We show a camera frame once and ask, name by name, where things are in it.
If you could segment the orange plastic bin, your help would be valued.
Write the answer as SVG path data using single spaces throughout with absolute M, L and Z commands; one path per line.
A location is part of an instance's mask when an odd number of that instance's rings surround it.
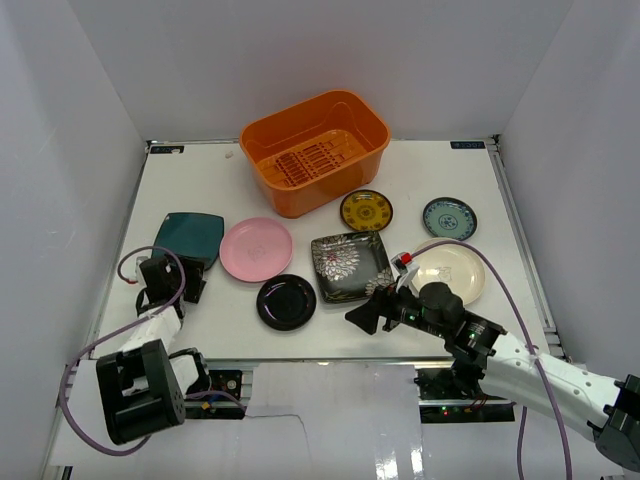
M 372 182 L 390 140 L 360 96 L 330 90 L 250 123 L 239 145 L 273 210 L 295 219 Z

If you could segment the cream round plate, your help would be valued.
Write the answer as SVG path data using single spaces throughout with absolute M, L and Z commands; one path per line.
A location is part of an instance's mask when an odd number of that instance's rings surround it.
M 413 256 L 419 266 L 412 280 L 413 290 L 418 293 L 428 283 L 445 283 L 455 295 L 461 298 L 463 305 L 468 306 L 483 293 L 484 264 L 473 251 L 457 244 L 441 245 L 443 241 L 445 238 L 433 238 L 416 247 L 414 253 L 426 247 L 429 250 Z

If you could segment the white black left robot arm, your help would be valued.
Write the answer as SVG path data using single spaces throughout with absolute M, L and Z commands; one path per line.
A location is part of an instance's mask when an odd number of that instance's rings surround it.
M 169 255 L 140 257 L 136 297 L 141 324 L 114 353 L 97 360 L 96 374 L 110 440 L 123 445 L 178 426 L 186 418 L 185 396 L 199 399 L 211 374 L 195 348 L 167 352 L 183 327 L 185 305 L 199 302 L 213 260 Z

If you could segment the black square floral plate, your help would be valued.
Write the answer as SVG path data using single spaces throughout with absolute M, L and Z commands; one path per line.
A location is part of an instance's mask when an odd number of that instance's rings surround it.
M 380 234 L 360 231 L 311 241 L 311 258 L 321 298 L 329 304 L 366 300 L 394 275 Z

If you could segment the pink round plate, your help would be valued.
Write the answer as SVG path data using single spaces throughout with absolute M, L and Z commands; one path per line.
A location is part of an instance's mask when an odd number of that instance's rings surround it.
M 223 237 L 219 258 L 237 280 L 259 283 L 281 274 L 291 262 L 293 239 L 278 221 L 253 217 L 234 225 Z

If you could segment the blue corner label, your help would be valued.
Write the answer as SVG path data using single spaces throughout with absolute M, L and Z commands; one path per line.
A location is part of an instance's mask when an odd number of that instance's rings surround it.
M 154 154 L 182 154 L 184 152 L 183 145 L 152 145 L 149 150 L 150 155 Z
M 451 141 L 450 146 L 452 149 L 457 150 L 481 150 L 486 148 L 483 141 Z

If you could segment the right blue corner label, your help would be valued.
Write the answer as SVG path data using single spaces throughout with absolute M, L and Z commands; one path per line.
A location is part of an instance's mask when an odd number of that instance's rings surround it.
M 451 141 L 450 146 L 452 149 L 457 150 L 481 150 L 486 148 L 483 141 Z

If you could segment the black round plate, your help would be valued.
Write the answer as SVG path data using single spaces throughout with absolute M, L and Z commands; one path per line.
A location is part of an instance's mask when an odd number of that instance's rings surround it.
M 303 327 L 315 313 L 317 297 L 311 284 L 293 274 L 266 281 L 256 298 L 259 318 L 271 329 L 289 332 Z

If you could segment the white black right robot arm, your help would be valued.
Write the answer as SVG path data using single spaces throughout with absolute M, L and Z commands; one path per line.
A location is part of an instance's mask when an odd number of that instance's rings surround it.
M 379 287 L 345 318 L 369 335 L 405 325 L 441 338 L 454 358 L 451 384 L 459 396 L 484 393 L 560 418 L 608 460 L 639 469 L 638 376 L 619 380 L 538 353 L 466 309 L 439 282 L 423 286 L 418 295 L 406 287 Z

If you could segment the left blue corner label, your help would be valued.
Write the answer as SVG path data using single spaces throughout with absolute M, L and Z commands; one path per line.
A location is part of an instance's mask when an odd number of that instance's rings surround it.
M 150 155 L 154 154 L 182 154 L 184 152 L 183 145 L 152 145 L 149 150 Z

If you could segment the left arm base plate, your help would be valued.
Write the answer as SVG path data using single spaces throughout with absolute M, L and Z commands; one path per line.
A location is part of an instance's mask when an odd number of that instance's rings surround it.
M 246 401 L 243 399 L 243 371 L 214 369 L 207 380 L 198 380 L 187 390 L 186 418 L 189 420 L 241 420 Z

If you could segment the yellow patterned round plate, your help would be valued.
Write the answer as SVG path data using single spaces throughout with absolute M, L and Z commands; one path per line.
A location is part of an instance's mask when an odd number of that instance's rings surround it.
M 354 231 L 381 231 L 392 221 L 394 211 L 380 192 L 360 189 L 346 195 L 339 207 L 342 222 Z

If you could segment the teal square plate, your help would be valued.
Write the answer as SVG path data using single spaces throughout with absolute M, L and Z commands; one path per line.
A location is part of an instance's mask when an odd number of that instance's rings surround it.
M 169 249 L 178 256 L 200 259 L 207 272 L 219 257 L 224 232 L 225 222 L 221 216 L 172 212 L 162 221 L 154 246 Z

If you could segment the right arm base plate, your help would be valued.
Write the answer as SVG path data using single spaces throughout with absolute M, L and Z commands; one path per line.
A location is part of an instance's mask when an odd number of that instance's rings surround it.
M 465 393 L 454 382 L 450 368 L 416 370 L 414 383 L 419 393 L 423 425 L 512 423 L 514 404 L 480 393 Z

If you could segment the blue patterned round plate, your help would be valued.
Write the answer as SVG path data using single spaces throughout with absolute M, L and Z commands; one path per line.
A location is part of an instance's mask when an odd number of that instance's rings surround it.
M 431 200 L 423 209 L 422 221 L 433 237 L 458 241 L 471 238 L 478 228 L 474 210 L 467 203 L 452 197 Z

